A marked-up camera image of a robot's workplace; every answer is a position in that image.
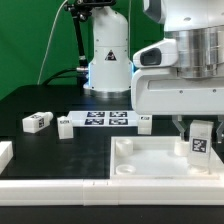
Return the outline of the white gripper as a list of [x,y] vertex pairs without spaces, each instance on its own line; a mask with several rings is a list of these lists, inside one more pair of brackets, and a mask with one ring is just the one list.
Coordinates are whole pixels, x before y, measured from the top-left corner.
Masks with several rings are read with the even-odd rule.
[[173,115],[172,122],[185,137],[181,115],[218,115],[217,143],[224,133],[224,64],[211,78],[184,79],[170,67],[138,68],[131,82],[131,103],[139,115]]

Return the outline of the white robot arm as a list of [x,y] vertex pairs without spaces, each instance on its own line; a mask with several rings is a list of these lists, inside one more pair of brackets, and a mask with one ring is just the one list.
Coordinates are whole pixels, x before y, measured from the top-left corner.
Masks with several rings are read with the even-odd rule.
[[224,133],[224,0],[143,0],[143,12],[164,26],[161,41],[128,57],[128,24],[107,3],[94,2],[94,57],[85,88],[131,92],[140,115],[216,115]]

